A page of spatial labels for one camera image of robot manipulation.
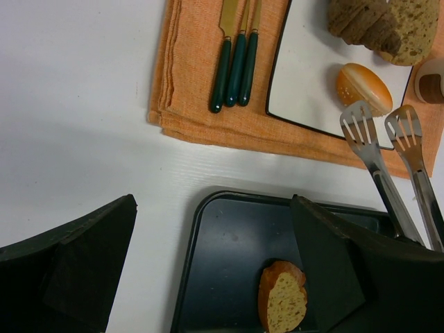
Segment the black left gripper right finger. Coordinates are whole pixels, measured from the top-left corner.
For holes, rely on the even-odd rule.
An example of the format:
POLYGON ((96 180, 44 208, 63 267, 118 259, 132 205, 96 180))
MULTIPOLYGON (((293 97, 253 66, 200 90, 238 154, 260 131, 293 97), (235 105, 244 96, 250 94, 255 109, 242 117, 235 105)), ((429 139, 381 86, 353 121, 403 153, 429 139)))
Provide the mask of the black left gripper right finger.
POLYGON ((321 332, 442 332, 443 254, 372 232, 302 196, 293 229, 321 332))

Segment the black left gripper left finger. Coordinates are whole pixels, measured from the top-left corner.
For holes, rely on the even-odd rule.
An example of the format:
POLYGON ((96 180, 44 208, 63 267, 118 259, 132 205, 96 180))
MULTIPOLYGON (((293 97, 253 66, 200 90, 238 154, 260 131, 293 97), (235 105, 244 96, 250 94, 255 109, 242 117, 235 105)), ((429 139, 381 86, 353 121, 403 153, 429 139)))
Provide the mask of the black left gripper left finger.
POLYGON ((1 248, 1 331, 106 331, 136 215, 128 194, 1 248))

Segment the stainless steel tongs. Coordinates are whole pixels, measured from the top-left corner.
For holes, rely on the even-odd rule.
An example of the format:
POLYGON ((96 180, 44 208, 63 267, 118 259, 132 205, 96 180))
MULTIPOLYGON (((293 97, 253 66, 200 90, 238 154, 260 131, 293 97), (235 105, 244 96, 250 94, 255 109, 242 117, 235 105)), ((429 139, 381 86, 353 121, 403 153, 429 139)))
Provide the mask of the stainless steel tongs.
MULTIPOLYGON (((384 163, 369 104, 357 101, 348 106, 340 124, 350 148, 369 171, 398 234, 424 244, 384 163)), ((403 105, 385 118, 384 126, 407 168, 431 249, 441 253, 443 215, 425 167, 418 115, 412 105, 403 105)))

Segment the glossy orange bun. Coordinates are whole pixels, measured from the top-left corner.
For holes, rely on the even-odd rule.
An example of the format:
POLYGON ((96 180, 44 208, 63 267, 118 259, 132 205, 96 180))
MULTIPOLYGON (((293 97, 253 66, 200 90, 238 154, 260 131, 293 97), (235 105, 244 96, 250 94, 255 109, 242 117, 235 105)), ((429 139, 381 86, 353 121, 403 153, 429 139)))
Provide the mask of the glossy orange bun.
POLYGON ((344 106, 365 101, 374 117, 382 117, 393 109, 393 99, 382 79, 369 68, 348 63, 340 68, 336 93, 344 106))

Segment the brown chocolate croissant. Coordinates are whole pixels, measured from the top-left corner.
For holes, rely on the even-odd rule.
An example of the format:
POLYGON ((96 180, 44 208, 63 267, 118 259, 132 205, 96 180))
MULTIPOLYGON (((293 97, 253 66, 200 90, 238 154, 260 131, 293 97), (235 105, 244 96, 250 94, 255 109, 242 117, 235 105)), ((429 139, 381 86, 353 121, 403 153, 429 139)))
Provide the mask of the brown chocolate croissant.
POLYGON ((396 18, 387 1, 330 1, 327 29, 346 44, 363 45, 394 56, 401 46, 396 18))

